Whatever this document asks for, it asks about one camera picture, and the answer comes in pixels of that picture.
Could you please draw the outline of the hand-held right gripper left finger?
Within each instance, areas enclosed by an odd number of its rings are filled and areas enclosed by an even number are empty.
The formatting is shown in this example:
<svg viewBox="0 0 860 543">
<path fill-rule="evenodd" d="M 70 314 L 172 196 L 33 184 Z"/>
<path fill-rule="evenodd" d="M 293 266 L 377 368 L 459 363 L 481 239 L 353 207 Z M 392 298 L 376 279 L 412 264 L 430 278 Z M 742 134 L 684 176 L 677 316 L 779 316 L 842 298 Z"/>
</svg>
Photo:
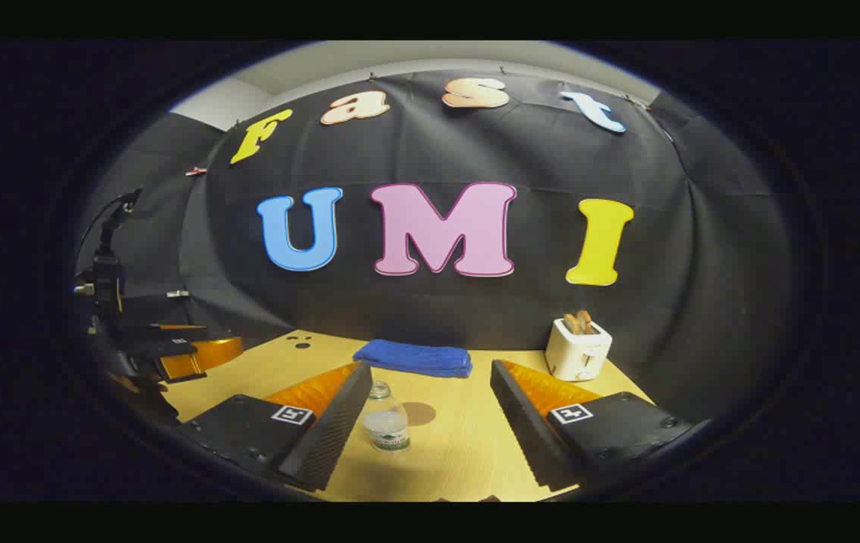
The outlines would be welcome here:
<svg viewBox="0 0 860 543">
<path fill-rule="evenodd" d="M 353 362 L 269 399 L 235 395 L 176 431 L 257 477 L 324 490 L 372 384 L 370 365 Z"/>
</svg>

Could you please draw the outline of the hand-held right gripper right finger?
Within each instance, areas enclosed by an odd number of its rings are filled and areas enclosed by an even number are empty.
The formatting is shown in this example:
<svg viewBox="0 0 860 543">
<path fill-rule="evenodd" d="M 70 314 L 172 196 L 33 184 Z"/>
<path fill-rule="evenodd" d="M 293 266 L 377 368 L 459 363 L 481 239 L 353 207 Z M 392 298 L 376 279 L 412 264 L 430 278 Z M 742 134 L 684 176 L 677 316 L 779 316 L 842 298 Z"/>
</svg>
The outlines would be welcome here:
<svg viewBox="0 0 860 543">
<path fill-rule="evenodd" d="M 632 392 L 601 396 L 508 360 L 493 360 L 490 385 L 537 483 L 551 490 L 610 491 L 639 481 L 710 424 Z"/>
</svg>

